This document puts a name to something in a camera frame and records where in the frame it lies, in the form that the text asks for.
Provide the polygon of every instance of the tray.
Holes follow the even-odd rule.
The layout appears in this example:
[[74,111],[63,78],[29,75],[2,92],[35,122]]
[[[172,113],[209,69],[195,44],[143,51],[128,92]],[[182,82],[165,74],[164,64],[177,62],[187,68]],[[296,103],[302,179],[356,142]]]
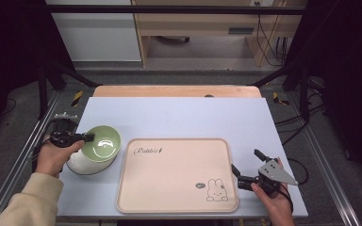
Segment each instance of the tray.
[[117,199],[121,212],[232,212],[238,203],[225,140],[153,138],[128,143]]

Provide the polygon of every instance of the rabbit illustration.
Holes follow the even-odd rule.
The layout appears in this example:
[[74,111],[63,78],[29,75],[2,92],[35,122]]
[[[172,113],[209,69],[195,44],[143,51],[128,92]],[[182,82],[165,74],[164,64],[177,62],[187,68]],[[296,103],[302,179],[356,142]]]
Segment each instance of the rabbit illustration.
[[208,191],[206,199],[209,202],[228,201],[227,191],[225,190],[221,179],[210,179],[208,181]]

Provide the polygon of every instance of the table surface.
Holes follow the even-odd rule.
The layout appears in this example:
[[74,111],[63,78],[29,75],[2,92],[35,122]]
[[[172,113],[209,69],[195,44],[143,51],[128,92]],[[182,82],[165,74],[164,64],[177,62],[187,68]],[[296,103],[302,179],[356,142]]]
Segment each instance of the table surface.
[[[207,94],[218,98],[203,98]],[[123,153],[132,138],[220,137],[227,140],[233,163],[242,174],[257,176],[257,169],[263,165],[254,156],[257,148],[268,156],[285,159],[284,168],[293,175],[267,102],[260,97],[258,88],[240,86],[97,88],[89,99],[77,132],[83,133],[104,123],[119,130],[123,145],[113,164],[102,172],[78,175],[67,167],[63,169],[60,178],[66,186],[58,203],[58,216],[117,219],[267,216],[255,194],[245,190],[238,191],[239,207],[232,213],[136,215],[122,213],[116,206]],[[295,206],[294,217],[306,217],[307,211],[298,187],[289,186],[289,192]]]

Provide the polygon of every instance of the hand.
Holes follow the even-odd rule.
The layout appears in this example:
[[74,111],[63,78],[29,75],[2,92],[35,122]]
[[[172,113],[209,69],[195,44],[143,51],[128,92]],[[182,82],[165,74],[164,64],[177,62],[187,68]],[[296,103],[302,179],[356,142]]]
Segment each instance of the hand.
[[83,140],[79,140],[68,148],[59,148],[48,141],[41,147],[35,171],[58,178],[58,174],[69,160],[70,155],[77,152],[84,143]]
[[[282,167],[282,163],[279,158],[278,163]],[[287,184],[283,183],[282,185],[283,186],[280,186],[280,190],[288,194],[286,191],[286,189],[288,189]],[[256,196],[261,200],[261,202],[263,202],[264,206],[266,206],[273,226],[295,225],[292,212],[290,210],[290,203],[286,197],[276,191],[268,196],[264,190],[255,183],[252,183],[251,187]]]

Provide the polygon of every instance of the sleeve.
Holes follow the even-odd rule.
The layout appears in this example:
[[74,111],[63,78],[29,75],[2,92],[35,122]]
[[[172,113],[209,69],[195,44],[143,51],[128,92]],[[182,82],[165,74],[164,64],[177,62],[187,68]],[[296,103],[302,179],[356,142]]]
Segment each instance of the sleeve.
[[0,215],[0,225],[55,225],[62,188],[59,179],[33,173],[23,191],[10,199]]

